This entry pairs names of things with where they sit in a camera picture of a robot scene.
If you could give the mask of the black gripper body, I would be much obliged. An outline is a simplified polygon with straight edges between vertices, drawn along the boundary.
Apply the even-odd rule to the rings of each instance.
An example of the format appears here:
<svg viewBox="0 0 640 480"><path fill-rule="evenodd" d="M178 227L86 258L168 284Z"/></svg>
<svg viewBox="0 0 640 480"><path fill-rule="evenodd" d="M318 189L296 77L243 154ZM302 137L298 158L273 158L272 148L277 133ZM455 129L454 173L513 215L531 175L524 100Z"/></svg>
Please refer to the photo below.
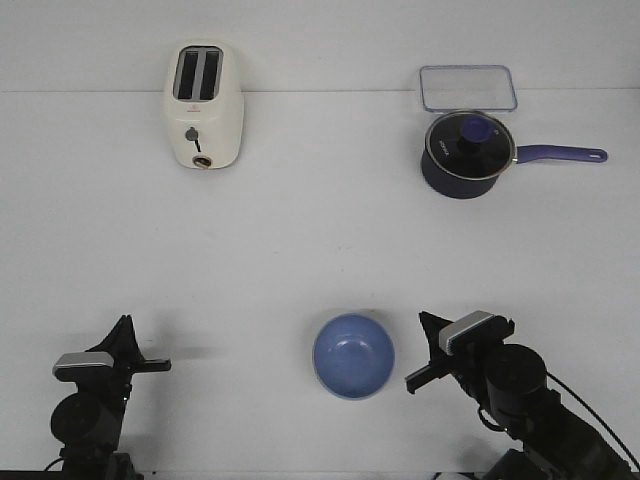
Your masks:
<svg viewBox="0 0 640 480"><path fill-rule="evenodd" d="M128 400L132 378L139 373L167 372L170 359L114 358L113 373L104 381L74 382L80 391L92 393L103 400Z"/></svg>
<svg viewBox="0 0 640 480"><path fill-rule="evenodd" d="M410 394L415 394L419 388L427 383L451 375L471 398L487 398L483 362L489 353L503 346L504 340L514 333L515 322L512 319L506 319L509 322L509 330L503 334L501 340L471 346L458 355L447 355L443 362L431 362L429 359L426 366L405 378L407 391Z"/></svg>

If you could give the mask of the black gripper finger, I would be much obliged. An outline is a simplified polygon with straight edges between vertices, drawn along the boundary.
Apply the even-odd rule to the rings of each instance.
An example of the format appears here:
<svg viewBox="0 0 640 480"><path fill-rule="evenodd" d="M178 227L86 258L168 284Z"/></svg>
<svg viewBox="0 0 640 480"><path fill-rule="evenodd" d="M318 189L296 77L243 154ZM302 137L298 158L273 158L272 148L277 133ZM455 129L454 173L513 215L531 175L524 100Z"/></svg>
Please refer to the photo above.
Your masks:
<svg viewBox="0 0 640 480"><path fill-rule="evenodd" d="M428 341L430 361L445 361L447 354L440 348L439 334L442 329L451 324L451 321L426 311L419 313L419 321Z"/></svg>
<svg viewBox="0 0 640 480"><path fill-rule="evenodd" d="M131 315L122 315L113 329L100 342L99 350L113 358L142 358Z"/></svg>

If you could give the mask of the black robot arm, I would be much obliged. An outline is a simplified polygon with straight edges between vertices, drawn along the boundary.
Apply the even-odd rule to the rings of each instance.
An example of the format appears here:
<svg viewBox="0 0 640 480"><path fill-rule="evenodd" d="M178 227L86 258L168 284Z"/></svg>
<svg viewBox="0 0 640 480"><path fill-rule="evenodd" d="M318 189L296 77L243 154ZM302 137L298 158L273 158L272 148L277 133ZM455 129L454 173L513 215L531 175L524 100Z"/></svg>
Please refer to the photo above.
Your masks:
<svg viewBox="0 0 640 480"><path fill-rule="evenodd" d="M52 367L60 382L77 391L64 398L50 418L52 435L62 443L64 479L142 479L119 442L133 376L167 372L169 359L147 359L138 345L133 319L123 315L97 345L65 353Z"/></svg>
<svg viewBox="0 0 640 480"><path fill-rule="evenodd" d="M429 362L405 379L409 393L452 376L478 404L481 422L521 442L484 473L486 479L636 479L639 463L620 456L547 385L551 373L531 348L510 344L515 323L474 311L456 321L421 312Z"/></svg>

